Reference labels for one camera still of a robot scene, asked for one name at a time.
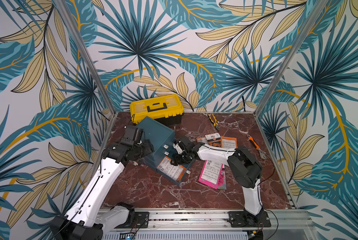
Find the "teal drawer cabinet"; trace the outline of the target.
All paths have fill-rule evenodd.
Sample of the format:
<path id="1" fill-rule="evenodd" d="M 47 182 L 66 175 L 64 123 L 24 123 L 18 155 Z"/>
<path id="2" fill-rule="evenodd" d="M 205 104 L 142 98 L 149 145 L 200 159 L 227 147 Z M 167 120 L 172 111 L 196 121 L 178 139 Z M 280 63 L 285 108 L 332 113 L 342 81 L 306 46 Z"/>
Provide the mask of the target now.
<path id="1" fill-rule="evenodd" d="M 154 146 L 154 152 L 144 157 L 144 163 L 156 172 L 155 158 L 163 157 L 165 152 L 173 155 L 175 132 L 149 117 L 144 118 L 136 127 L 144 131 L 142 140 L 149 140 Z"/>

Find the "teal bottom drawer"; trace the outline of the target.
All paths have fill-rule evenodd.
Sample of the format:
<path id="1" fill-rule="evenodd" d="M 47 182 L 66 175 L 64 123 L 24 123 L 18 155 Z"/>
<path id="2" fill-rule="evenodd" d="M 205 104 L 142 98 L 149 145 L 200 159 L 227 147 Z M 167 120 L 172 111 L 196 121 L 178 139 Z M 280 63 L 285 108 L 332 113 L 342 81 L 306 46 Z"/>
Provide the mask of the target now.
<path id="1" fill-rule="evenodd" d="M 186 176 L 191 173 L 191 167 L 195 161 L 193 160 L 189 164 L 174 166 L 171 164 L 172 158 L 173 155 L 155 158 L 156 171 L 172 183 L 180 185 Z"/>

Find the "white pink seed bag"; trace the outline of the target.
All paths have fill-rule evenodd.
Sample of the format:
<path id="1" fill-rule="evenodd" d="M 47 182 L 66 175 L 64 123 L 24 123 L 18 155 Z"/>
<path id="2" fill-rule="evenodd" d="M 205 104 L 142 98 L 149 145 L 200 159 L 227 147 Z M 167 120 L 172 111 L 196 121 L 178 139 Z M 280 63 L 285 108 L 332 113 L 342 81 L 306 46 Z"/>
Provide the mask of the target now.
<path id="1" fill-rule="evenodd" d="M 217 190 L 226 190 L 227 189 L 227 182 L 226 182 L 226 168 L 225 165 L 222 165 L 218 184 L 217 184 Z"/>

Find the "marigold photo seed bag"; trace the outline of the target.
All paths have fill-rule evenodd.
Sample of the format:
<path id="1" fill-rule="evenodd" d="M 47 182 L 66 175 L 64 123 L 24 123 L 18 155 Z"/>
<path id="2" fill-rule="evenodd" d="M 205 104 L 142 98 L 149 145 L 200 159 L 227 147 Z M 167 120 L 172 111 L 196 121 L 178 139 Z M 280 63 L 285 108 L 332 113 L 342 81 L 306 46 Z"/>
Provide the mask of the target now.
<path id="1" fill-rule="evenodd" d="M 205 135 L 205 138 L 208 142 L 220 141 L 221 135 L 219 133 L 208 134 L 208 135 Z"/>

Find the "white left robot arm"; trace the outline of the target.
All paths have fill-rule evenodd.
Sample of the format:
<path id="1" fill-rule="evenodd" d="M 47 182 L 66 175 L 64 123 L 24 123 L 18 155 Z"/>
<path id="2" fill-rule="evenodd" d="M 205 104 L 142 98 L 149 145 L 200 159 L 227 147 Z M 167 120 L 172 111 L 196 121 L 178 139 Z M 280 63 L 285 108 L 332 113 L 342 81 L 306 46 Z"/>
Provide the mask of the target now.
<path id="1" fill-rule="evenodd" d="M 135 208 L 123 202 L 104 214 L 99 214 L 113 183 L 129 161 L 136 161 L 153 153 L 149 140 L 131 146 L 113 143 L 102 154 L 100 166 L 78 200 L 65 213 L 50 223 L 53 240 L 100 240 L 117 227 L 133 228 L 138 220 Z"/>

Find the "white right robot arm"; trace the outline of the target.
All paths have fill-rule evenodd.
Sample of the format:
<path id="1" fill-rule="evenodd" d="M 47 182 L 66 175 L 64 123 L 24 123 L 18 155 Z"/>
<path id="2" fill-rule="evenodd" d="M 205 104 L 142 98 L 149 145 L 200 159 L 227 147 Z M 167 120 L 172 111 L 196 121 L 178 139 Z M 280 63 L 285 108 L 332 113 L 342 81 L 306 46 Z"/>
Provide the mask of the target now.
<path id="1" fill-rule="evenodd" d="M 174 166 L 187 164 L 198 158 L 229 167 L 235 180 L 243 188 L 246 214 L 257 217 L 262 213 L 260 182 L 263 167 L 247 148 L 226 149 L 185 141 L 174 142 L 173 147 L 176 150 L 172 159 Z"/>

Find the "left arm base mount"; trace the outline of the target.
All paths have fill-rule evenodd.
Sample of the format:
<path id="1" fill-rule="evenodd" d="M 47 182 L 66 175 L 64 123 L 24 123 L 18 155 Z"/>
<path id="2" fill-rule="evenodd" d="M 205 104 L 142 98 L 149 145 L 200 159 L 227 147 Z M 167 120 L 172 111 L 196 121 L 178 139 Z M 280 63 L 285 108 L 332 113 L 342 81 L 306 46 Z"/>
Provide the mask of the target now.
<path id="1" fill-rule="evenodd" d="M 149 225 L 149 216 L 149 212 L 131 212 L 124 223 L 115 225 L 115 229 L 146 229 Z"/>

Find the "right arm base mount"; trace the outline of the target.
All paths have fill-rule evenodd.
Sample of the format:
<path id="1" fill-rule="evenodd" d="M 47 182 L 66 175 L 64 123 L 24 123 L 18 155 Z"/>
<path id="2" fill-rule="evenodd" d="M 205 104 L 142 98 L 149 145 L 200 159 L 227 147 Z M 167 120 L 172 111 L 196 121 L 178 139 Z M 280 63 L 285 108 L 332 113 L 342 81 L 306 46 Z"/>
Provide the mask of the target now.
<path id="1" fill-rule="evenodd" d="M 232 228 L 268 228 L 271 227 L 271 221 L 268 213 L 261 210 L 257 215 L 252 215 L 246 210 L 228 212 L 227 222 Z"/>

